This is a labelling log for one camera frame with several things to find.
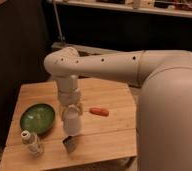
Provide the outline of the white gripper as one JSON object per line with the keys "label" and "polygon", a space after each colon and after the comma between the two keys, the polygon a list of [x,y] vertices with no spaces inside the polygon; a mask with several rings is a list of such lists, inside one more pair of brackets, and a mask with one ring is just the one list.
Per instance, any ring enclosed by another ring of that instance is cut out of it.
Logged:
{"label": "white gripper", "polygon": [[70,93],[58,92],[58,100],[61,120],[65,119],[64,112],[69,107],[75,108],[79,115],[82,114],[81,92],[79,90]]}

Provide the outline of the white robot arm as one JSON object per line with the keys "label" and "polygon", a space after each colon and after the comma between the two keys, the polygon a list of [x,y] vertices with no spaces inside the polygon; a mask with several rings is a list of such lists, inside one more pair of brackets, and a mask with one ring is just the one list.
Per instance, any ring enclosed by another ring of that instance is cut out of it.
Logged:
{"label": "white robot arm", "polygon": [[136,106],[138,171],[192,171],[192,52],[141,50],[80,57],[67,47],[45,70],[122,82],[140,90]]}

